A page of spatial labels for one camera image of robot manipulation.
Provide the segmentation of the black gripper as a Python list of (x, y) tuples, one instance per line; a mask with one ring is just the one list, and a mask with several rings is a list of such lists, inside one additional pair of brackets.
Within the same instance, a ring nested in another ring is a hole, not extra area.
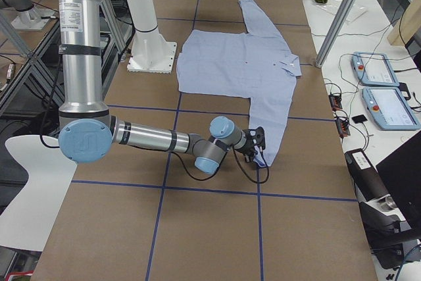
[(241, 148), (241, 153), (245, 161), (250, 163), (258, 153), (262, 153), (266, 148), (264, 128), (259, 126), (255, 129), (243, 130), (245, 143)]

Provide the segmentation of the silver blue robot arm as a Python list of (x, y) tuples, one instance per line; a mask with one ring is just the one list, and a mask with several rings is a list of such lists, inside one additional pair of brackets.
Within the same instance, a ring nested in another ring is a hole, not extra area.
[(247, 161), (264, 155), (263, 128), (242, 130), (218, 116), (210, 137), (134, 124), (111, 115), (103, 97), (100, 7), (105, 0), (59, 0), (64, 103), (59, 107), (59, 147), (77, 163), (103, 158), (113, 143), (195, 157), (195, 166), (217, 173), (229, 151)]
[(39, 9), (32, 0), (1, 0), (1, 9), (6, 8), (18, 13), (12, 21), (17, 30), (42, 30), (50, 20), (57, 19), (53, 9)]

